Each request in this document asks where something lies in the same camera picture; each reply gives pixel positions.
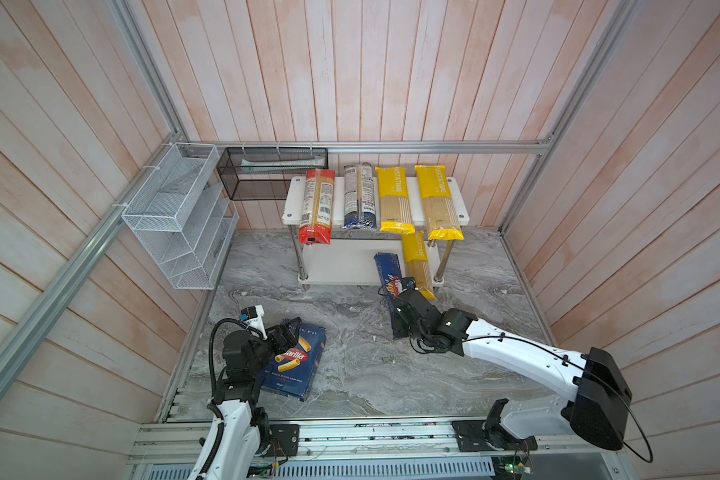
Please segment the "blue Barilla rigatoni box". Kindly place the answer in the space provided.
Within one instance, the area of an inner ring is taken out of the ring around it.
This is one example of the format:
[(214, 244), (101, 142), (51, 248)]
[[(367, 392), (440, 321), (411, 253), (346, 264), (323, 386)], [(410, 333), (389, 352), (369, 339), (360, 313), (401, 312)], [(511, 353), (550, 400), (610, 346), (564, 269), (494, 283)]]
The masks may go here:
[(276, 355), (264, 370), (262, 388), (266, 391), (305, 401), (325, 348), (324, 327), (300, 325), (294, 347)]

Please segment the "blue Barilla spaghetti box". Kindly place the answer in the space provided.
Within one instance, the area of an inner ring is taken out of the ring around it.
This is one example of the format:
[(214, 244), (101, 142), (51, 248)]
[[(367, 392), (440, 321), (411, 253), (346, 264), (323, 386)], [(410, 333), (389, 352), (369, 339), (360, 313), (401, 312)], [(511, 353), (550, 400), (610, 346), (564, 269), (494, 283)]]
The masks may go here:
[(381, 283), (377, 293), (386, 302), (391, 319), (391, 311), (394, 306), (406, 307), (405, 302), (395, 294), (393, 286), (396, 279), (403, 278), (399, 258), (394, 253), (378, 252), (374, 255), (374, 261)]

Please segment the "yellow Pastatime spaghetti bag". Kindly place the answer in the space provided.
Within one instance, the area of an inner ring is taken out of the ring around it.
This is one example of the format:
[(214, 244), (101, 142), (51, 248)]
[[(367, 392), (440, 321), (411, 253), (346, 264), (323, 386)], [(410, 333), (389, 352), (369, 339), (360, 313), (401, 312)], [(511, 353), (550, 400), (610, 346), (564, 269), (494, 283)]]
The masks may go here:
[(401, 241), (407, 276), (414, 279), (416, 288), (427, 300), (436, 300), (424, 233), (414, 231), (404, 234)]
[(415, 232), (407, 186), (402, 167), (377, 167), (380, 205), (380, 231), (408, 235)]
[(462, 241), (458, 215), (443, 165), (416, 165), (416, 177), (430, 241)]

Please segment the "red-end spaghetti bag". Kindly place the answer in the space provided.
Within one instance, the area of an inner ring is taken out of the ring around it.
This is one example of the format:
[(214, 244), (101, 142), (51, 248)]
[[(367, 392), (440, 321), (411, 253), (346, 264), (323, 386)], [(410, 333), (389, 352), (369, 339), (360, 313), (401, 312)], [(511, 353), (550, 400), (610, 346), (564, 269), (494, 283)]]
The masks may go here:
[(331, 241), (335, 177), (334, 170), (307, 172), (298, 232), (302, 245), (329, 244)]

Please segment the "blue-end spaghetti bag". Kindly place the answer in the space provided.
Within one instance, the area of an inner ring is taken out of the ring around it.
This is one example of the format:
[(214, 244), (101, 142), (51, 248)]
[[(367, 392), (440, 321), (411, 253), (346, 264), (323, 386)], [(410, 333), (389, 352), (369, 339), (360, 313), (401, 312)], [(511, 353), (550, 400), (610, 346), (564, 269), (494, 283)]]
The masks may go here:
[(343, 227), (375, 230), (377, 222), (373, 167), (369, 163), (346, 166), (344, 183)]

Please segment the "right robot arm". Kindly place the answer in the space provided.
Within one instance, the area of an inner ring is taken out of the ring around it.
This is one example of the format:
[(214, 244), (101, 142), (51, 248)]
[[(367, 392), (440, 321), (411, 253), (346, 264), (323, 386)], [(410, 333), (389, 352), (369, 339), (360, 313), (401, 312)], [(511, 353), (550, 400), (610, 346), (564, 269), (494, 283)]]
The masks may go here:
[(453, 353), (499, 365), (550, 390), (528, 401), (496, 400), (481, 421), (452, 424), (462, 451), (529, 452), (540, 436), (577, 435), (607, 451), (626, 448), (637, 420), (632, 392), (605, 350), (563, 350), (511, 334), (475, 315), (439, 311), (416, 288), (388, 297), (393, 333), (421, 355)]

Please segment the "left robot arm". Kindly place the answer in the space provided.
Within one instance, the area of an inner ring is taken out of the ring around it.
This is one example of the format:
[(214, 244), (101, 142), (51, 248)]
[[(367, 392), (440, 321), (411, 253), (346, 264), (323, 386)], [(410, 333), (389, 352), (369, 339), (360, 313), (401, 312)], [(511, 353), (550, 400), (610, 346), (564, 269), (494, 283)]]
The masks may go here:
[[(268, 468), (276, 469), (280, 454), (268, 415), (257, 402), (265, 368), (297, 344), (301, 323), (296, 317), (258, 328), (239, 318), (225, 318), (214, 325), (208, 346), (212, 394), (207, 404), (213, 420), (191, 471), (192, 479), (245, 479), (256, 457), (272, 457)], [(224, 338), (225, 366), (216, 372), (213, 347), (224, 324), (237, 329)]]

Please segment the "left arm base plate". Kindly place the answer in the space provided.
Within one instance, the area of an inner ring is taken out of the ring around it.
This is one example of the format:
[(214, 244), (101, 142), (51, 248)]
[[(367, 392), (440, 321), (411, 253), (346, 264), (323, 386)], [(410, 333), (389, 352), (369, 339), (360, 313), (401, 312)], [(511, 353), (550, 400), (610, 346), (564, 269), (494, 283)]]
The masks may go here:
[(296, 456), (299, 447), (300, 426), (298, 424), (273, 424), (259, 426), (260, 445), (256, 457), (290, 458)]

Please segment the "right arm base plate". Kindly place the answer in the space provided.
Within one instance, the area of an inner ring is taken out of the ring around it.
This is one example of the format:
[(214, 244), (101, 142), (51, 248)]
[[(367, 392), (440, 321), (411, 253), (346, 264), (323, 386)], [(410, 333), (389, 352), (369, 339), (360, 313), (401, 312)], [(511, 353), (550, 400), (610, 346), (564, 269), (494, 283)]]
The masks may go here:
[(453, 421), (458, 449), (460, 452), (527, 452), (538, 449), (534, 436), (518, 439), (509, 434), (500, 424), (491, 419)]

